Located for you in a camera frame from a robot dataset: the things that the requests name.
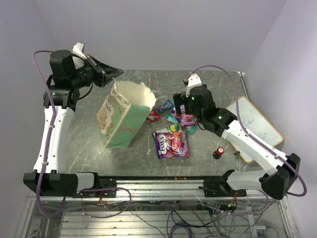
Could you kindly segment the teal candy packet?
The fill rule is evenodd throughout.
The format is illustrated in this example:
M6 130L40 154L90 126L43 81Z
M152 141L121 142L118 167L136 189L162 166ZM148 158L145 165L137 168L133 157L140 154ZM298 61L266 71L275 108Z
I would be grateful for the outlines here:
M179 123L188 132L193 132L197 125L197 119L193 115L182 114L178 116L174 110L168 114L166 119L172 123Z

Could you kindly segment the small blue candy packet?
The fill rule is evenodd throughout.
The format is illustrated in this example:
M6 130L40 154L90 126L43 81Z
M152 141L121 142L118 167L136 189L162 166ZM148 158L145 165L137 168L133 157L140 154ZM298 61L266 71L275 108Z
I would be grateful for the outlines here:
M167 100L166 102L163 103L163 105L155 107L155 110L159 113L164 113L173 108L174 108L174 104L170 100Z

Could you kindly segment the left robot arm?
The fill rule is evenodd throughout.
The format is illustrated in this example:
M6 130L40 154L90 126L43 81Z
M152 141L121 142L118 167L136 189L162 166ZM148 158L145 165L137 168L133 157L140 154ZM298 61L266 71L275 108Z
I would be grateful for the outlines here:
M23 182L37 197L75 196L82 190L88 196L95 197L101 191L97 173L66 173L69 127L76 104L83 98L80 89L93 85L105 87L123 71L91 55L68 50L51 52L50 67L52 74L44 81L45 127L41 148L32 172L24 174Z

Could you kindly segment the small red snack packet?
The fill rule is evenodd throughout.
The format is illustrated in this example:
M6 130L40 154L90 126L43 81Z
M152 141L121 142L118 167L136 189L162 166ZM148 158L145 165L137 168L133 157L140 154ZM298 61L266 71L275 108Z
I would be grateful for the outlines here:
M155 109L153 109L148 114L147 119L150 121L150 123L152 123L152 122L161 120L161 116L159 115L159 113Z

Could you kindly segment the yellow gummy candy packet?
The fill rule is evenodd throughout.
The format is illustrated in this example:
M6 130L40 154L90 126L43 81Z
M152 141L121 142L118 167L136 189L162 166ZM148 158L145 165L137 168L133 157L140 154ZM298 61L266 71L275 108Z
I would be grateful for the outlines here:
M154 131L154 132L152 133L152 138L153 138L153 139L156 138L156 133L166 133L166 132L172 133L172 132L179 132L179 131L182 131L182 127L181 127L181 125L177 122L177 123L175 123L175 124L172 124L172 125L170 125L170 126L168 126L168 127L163 128L163 129L159 129L159 130L157 130L157 131Z

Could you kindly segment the green patterned paper bag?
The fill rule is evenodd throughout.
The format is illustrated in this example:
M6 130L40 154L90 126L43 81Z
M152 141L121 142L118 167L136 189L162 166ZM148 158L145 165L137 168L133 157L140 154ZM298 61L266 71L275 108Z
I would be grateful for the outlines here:
M97 113L105 148L127 148L156 100L144 82L115 81Z

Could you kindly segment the purple berries candy packet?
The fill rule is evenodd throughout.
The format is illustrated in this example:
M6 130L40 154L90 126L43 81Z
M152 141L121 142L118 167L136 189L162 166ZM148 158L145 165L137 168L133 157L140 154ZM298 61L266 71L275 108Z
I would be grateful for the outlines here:
M180 123L180 125L183 127L195 126L197 124L197 119L193 115L186 114L184 105L180 105L179 108L181 114L177 114L176 119Z

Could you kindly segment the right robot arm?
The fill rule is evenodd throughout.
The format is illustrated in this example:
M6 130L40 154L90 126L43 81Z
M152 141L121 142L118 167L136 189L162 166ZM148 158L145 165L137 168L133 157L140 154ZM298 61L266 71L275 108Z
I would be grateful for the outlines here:
M251 189L280 200L288 194L289 188L300 177L301 159L298 155L287 155L244 129L235 114L215 105L211 91L204 84L192 88L189 94L182 92L172 97L177 115L182 112L194 115L205 130L236 145L261 166L260 171L227 171L218 184L222 195L230 196L236 190Z

